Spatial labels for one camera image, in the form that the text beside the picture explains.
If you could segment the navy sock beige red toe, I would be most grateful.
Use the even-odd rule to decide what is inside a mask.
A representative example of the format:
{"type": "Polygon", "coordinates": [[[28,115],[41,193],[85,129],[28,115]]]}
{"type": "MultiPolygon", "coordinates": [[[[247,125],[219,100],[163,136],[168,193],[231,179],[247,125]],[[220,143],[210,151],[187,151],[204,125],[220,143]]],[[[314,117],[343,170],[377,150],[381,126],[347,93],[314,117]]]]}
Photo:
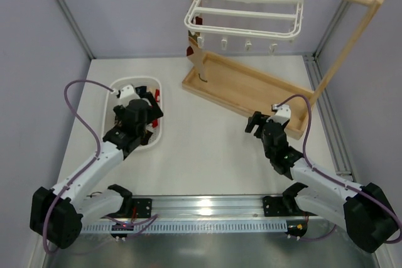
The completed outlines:
{"type": "Polygon", "coordinates": [[[154,86],[147,86],[147,91],[151,92],[153,95],[154,99],[156,100],[157,103],[160,102],[160,90],[157,87],[154,86]]]}

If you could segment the brown argyle sock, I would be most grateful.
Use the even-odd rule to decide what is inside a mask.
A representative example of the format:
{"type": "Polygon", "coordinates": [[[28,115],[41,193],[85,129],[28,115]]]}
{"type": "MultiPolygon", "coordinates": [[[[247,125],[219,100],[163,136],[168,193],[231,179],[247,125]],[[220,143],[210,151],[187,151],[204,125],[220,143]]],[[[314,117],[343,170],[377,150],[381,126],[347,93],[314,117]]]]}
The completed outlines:
{"type": "Polygon", "coordinates": [[[118,116],[115,116],[115,118],[114,118],[114,125],[121,127],[121,120],[120,120],[120,118],[118,118],[118,116]]]}

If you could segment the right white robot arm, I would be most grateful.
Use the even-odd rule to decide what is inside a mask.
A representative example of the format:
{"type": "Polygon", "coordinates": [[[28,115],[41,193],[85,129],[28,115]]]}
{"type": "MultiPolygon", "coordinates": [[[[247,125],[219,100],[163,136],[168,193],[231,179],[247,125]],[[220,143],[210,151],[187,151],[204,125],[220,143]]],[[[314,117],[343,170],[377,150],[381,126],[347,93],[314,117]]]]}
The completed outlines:
{"type": "Polygon", "coordinates": [[[399,230],[396,215],[382,189],[360,185],[309,163],[291,147],[285,133],[290,111],[264,115],[256,111],[245,131],[261,140],[273,169],[294,183],[283,192],[290,213],[320,216],[342,228],[363,251],[373,253],[399,230]]]}

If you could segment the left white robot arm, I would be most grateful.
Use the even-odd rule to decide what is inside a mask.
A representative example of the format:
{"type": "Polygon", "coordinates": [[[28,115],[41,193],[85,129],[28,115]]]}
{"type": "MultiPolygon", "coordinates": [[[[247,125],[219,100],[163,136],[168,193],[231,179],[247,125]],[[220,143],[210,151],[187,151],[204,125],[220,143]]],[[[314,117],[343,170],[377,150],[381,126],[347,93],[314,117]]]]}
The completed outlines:
{"type": "Polygon", "coordinates": [[[119,89],[112,109],[114,123],[103,138],[95,138],[96,149],[76,171],[50,189],[38,188],[33,194],[30,229],[41,235],[47,254],[49,246],[69,248],[82,229],[100,218],[142,218],[142,202],[119,185],[90,193],[104,176],[119,166],[151,133],[149,127],[163,117],[159,102],[149,90],[132,85],[119,89]]]}

